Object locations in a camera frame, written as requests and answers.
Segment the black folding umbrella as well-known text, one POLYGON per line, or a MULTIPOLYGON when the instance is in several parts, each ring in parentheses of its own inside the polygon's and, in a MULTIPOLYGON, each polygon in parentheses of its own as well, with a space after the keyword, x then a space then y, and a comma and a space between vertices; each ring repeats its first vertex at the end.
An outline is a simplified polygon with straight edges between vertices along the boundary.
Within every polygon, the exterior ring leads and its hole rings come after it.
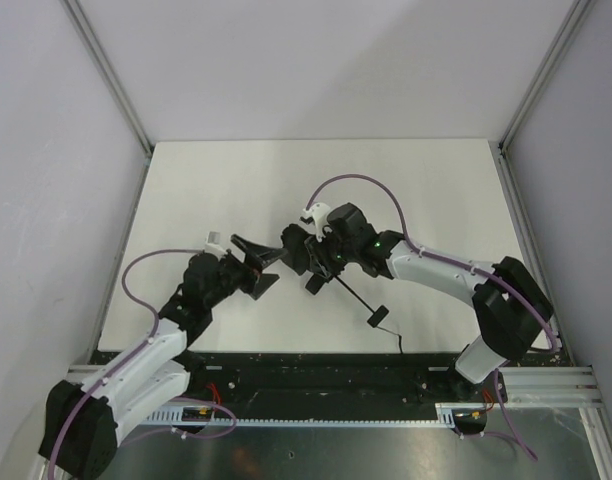
MULTIPOLYGON (((315 234, 308 233, 301 226, 294 223, 290 224, 282 231, 282 244, 288 251, 283 262, 298 275, 303 275, 306 272, 311 274, 309 271, 308 239, 312 236, 315 236, 315 234)), ((346 265, 348 263, 357 263, 362 267, 365 273, 369 273, 373 277, 376 277, 385 272, 385 262, 379 263, 377 261, 378 252, 372 254, 369 250, 379 250, 382 246, 385 246, 386 242, 382 240, 382 237, 387 238, 388 236, 393 238, 396 237, 395 233, 390 231, 387 231, 385 234, 377 234, 374 228, 368 224, 364 227, 334 227, 330 231, 330 234, 325 234, 323 240, 334 248, 334 250, 345 260, 346 265)), ((397 338, 398 353, 403 354, 403 336, 399 332, 382 326, 382 322, 390 313, 389 309, 384 305, 373 308, 341 278, 342 272, 332 280, 340 284, 370 312, 367 324, 372 329, 381 330, 397 338)))

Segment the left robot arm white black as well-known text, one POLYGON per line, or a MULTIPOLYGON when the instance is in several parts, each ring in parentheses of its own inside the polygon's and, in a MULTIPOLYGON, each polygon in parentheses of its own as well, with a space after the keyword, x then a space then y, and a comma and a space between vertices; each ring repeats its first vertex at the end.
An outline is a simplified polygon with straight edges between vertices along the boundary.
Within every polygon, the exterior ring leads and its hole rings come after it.
POLYGON ((212 323, 213 309, 236 292, 257 300, 278 281, 267 269, 286 256, 286 249, 239 235, 230 240, 242 259, 210 233, 203 249, 186 250, 182 280, 163 307, 128 296, 153 317, 133 346, 81 382, 62 380, 52 387, 38 451, 47 462, 47 478, 58 470, 78 479, 98 478, 136 426, 186 392, 195 369, 188 349, 212 323))

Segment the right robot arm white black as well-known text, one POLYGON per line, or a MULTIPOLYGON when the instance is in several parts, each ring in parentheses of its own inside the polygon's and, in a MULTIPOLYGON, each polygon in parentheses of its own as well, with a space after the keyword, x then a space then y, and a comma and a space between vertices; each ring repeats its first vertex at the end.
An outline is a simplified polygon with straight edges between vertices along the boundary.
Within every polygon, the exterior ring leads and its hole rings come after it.
POLYGON ((335 209, 315 203, 301 219, 315 228, 304 249, 309 271, 322 281, 356 264, 373 278, 417 283, 472 307, 480 334, 452 369, 474 385, 506 362, 521 360, 539 334, 550 330, 551 302, 513 257, 481 263, 416 246, 400 232, 377 232, 352 203, 335 209))

